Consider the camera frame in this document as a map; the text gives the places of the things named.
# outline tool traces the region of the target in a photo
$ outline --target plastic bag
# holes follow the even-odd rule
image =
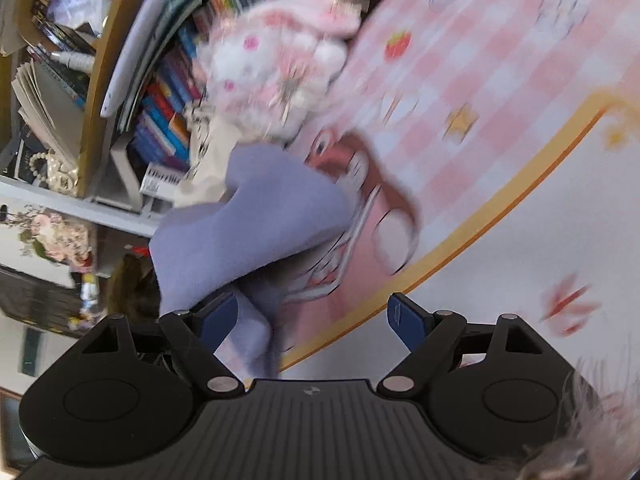
[[[47,17],[52,22],[72,29],[88,23],[99,38],[110,6],[111,0],[50,0]]]

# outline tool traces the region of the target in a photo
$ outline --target blue book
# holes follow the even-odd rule
[[[136,153],[140,156],[140,158],[145,164],[153,163],[154,161],[153,156],[149,152],[148,147],[146,147],[143,143],[140,142],[139,137],[133,137],[133,140],[131,141],[130,144],[131,144],[131,147],[134,150],[136,150]]]
[[[194,38],[197,37],[198,31],[196,30],[196,26],[191,23],[191,20],[185,20],[178,29],[178,39],[187,56],[191,59],[196,59],[196,44]]]
[[[146,150],[153,157],[153,161],[156,164],[161,164],[165,158],[164,150],[160,147],[160,144],[156,143],[153,135],[141,124],[136,126],[136,131],[133,135],[134,139],[138,139],[140,144],[144,144]]]
[[[146,110],[146,113],[149,114],[151,120],[162,130],[164,136],[167,140],[174,146],[175,148],[175,156],[181,158],[182,160],[189,160],[189,148],[188,146],[184,146],[183,143],[180,142],[180,139],[175,136],[175,134],[169,128],[169,123],[165,120],[165,118],[156,107],[156,103],[150,96],[142,99],[142,105]]]
[[[175,90],[180,99],[186,103],[192,101],[191,94],[189,93],[189,89],[186,85],[181,81],[180,74],[178,74],[174,67],[171,66],[171,63],[167,60],[166,57],[162,58],[160,61],[160,66],[158,67],[158,72],[160,76],[167,81],[172,90]]]

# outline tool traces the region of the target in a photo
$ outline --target strawberry print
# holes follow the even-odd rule
[[[411,43],[410,32],[402,31],[394,34],[391,39],[386,42],[385,60],[391,61],[401,57],[409,48],[409,43]]]

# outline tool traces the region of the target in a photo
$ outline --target barcode label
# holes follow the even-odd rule
[[[173,202],[175,190],[183,178],[184,174],[180,171],[150,164],[142,179],[140,193]]]
[[[146,192],[150,192],[150,193],[155,193],[158,191],[158,183],[157,182],[153,182],[153,181],[147,181],[143,183],[145,189],[144,191]]]

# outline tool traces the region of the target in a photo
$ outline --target ribbed black surface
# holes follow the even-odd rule
[[[241,399],[210,402],[156,456],[87,470],[42,459],[20,478],[463,480],[471,466],[431,433],[416,406],[381,399],[366,381],[259,381]]]

